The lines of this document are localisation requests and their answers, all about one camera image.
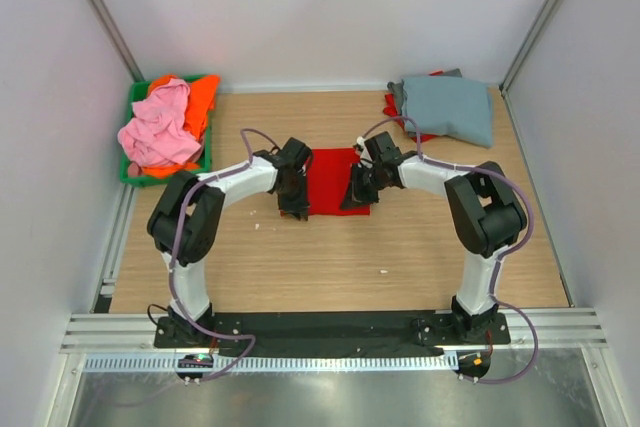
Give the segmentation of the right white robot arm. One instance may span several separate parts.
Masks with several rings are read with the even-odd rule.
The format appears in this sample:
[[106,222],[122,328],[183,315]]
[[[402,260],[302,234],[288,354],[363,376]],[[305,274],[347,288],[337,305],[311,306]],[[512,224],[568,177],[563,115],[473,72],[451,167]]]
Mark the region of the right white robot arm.
[[461,285],[451,301],[450,328],[459,341],[476,341],[497,318],[495,290],[502,260],[530,226],[517,190],[495,162],[469,166],[418,151],[403,153],[387,132],[360,137],[354,150],[358,160],[350,167],[342,210],[375,204],[379,192],[391,187],[426,191],[448,202],[465,249]]

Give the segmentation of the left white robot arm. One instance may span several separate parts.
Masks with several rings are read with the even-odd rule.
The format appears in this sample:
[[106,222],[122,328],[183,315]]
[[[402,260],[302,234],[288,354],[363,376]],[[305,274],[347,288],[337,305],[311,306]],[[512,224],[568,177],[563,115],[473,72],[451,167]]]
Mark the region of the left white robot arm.
[[252,152],[240,164],[208,174],[180,171],[166,185],[147,223],[169,275],[171,300],[156,324],[154,345],[203,347],[213,337],[214,310],[206,287],[205,257],[225,208],[250,196],[277,196],[279,212],[306,220],[307,170],[312,149],[296,138]]

